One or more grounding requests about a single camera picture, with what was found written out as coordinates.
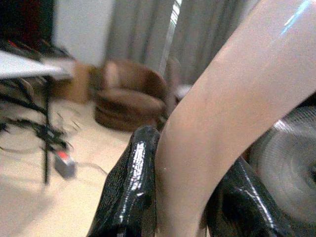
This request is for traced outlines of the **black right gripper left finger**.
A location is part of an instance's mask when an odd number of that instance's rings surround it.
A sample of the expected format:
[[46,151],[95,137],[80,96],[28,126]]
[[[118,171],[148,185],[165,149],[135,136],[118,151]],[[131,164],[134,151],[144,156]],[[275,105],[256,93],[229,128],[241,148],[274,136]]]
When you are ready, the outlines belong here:
[[106,177],[89,237],[153,237],[157,224],[155,154],[160,134],[142,126]]

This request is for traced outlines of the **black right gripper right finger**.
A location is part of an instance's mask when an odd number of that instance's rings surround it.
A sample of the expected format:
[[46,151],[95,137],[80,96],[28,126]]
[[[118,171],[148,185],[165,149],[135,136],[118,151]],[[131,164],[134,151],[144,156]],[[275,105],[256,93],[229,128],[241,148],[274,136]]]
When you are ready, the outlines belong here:
[[212,237],[293,237],[289,221],[251,166],[238,158],[206,207]]

